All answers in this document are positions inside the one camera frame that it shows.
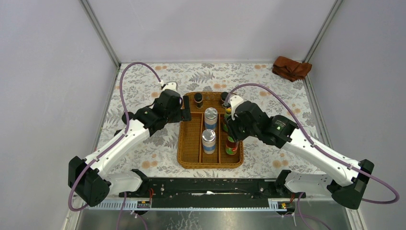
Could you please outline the silver-lid salt jar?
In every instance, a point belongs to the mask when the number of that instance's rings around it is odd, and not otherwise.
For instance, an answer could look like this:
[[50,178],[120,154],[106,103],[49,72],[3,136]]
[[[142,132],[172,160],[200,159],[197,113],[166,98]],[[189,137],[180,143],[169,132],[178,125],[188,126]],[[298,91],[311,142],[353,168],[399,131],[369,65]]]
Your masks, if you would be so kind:
[[202,147],[206,154],[213,154],[216,149],[216,134],[212,129],[205,129],[202,132]]
[[216,131],[217,123],[218,123],[218,111],[213,107],[207,108],[204,112],[205,128]]

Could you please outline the red sauce bottle yellow cap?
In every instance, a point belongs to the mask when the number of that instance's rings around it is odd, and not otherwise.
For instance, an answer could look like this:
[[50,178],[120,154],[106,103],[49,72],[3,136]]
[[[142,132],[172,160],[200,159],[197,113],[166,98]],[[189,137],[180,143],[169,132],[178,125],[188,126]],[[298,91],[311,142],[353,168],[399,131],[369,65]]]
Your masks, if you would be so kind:
[[235,155],[238,150],[238,141],[227,135],[225,151],[228,155]]

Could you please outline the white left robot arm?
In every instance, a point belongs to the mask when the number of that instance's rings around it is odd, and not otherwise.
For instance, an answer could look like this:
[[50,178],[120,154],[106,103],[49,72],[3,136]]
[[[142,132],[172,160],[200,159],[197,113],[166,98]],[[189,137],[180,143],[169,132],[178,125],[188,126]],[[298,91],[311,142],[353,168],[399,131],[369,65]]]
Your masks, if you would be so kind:
[[147,176],[139,170],[111,174],[111,168],[133,147],[151,137],[168,123],[191,120],[190,100],[175,90],[164,89],[152,105],[135,114],[124,114],[126,126],[102,148],[68,163],[70,197],[76,193],[87,206],[100,204],[107,196],[132,192],[142,197],[148,192]]

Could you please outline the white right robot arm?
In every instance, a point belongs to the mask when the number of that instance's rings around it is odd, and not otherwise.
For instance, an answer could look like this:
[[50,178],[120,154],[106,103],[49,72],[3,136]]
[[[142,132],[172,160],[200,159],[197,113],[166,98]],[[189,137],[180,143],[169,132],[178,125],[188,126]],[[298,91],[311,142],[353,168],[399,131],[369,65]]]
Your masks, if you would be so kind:
[[283,170],[275,181],[275,193],[287,197],[291,193],[331,196],[338,204],[358,209],[374,164],[364,159],[348,158],[321,142],[307,138],[298,124],[282,115],[267,116],[256,103],[239,96],[229,100],[231,116],[226,119],[228,134],[233,140],[254,137],[266,145],[294,153],[323,171],[310,175]]

